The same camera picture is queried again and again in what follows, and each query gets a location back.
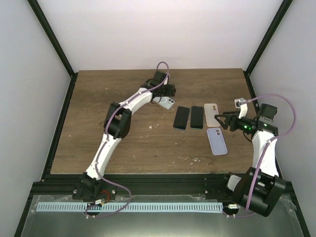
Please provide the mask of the beige phone case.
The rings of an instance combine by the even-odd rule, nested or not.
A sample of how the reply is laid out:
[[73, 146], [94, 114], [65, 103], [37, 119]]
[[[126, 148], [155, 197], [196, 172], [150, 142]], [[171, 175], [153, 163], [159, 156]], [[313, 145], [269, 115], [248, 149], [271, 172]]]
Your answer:
[[204, 112], [206, 124], [208, 127], [219, 127], [219, 122], [215, 119], [215, 115], [218, 115], [218, 106], [215, 103], [204, 104]]

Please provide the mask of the dark teal phone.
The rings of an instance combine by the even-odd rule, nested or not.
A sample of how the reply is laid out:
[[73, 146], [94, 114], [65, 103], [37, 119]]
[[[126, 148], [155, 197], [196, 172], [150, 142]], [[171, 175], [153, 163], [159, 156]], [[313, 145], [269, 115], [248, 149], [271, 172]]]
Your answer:
[[190, 128], [203, 129], [203, 107], [192, 106]]

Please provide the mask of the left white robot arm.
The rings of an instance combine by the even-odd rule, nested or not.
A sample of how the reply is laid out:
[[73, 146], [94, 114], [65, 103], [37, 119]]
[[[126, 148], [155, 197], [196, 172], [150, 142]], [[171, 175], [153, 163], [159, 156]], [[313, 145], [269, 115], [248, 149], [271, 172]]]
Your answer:
[[101, 195], [101, 183], [106, 166], [119, 142], [125, 138], [131, 126], [132, 115], [155, 97], [164, 92], [174, 92], [175, 86], [169, 84], [169, 72], [156, 70], [154, 77], [147, 80], [128, 99], [113, 102], [104, 121], [104, 133], [100, 146], [89, 167], [76, 185], [74, 199], [97, 199]]

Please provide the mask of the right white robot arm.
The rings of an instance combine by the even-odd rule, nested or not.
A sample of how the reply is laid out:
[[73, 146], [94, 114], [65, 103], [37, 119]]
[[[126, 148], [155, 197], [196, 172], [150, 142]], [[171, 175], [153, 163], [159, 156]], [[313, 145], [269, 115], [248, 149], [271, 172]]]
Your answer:
[[261, 216], [270, 215], [286, 186], [279, 177], [275, 146], [278, 128], [273, 125], [277, 107], [263, 104], [255, 118], [248, 118], [247, 105], [236, 112], [215, 115], [223, 129], [240, 130], [251, 136], [253, 145], [252, 166], [243, 176], [230, 173], [227, 182], [219, 187], [220, 195]]

